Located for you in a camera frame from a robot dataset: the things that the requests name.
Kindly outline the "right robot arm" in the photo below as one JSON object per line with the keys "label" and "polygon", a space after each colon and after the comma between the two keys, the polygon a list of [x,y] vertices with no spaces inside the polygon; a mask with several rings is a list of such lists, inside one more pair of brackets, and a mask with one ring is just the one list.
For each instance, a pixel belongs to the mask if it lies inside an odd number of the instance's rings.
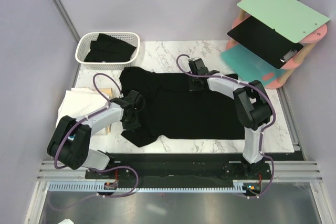
{"label": "right robot arm", "polygon": [[258,80],[242,82],[216,70],[209,71],[200,58],[190,59],[188,65],[191,71],[190,90],[209,89],[233,99],[238,120],[245,131],[243,158],[246,162],[241,164],[240,172],[245,178],[254,178],[259,173],[257,163],[263,159],[264,128],[272,116],[263,84]]}

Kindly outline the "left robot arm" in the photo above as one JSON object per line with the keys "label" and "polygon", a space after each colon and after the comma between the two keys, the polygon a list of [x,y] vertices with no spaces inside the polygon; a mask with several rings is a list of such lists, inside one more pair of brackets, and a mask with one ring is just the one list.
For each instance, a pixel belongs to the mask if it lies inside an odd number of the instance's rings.
{"label": "left robot arm", "polygon": [[62,117],[47,147],[47,154],[54,158],[54,167],[92,168],[103,178],[111,178],[115,165],[108,154],[90,148],[91,137],[117,122],[122,123],[125,131],[136,130],[141,126],[138,113],[144,106],[145,98],[131,90],[126,97],[108,100],[103,107],[87,115]]}

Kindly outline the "black t shirt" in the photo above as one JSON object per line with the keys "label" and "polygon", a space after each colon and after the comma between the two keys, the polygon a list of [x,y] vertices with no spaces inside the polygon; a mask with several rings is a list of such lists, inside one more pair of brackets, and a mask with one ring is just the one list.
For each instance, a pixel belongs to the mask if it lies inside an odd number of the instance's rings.
{"label": "black t shirt", "polygon": [[145,105],[141,127],[122,136],[137,147],[159,136],[182,140],[242,140],[245,136],[234,101],[211,90],[190,91],[183,73],[155,73],[140,67],[124,68],[119,77],[123,95],[137,91]]}

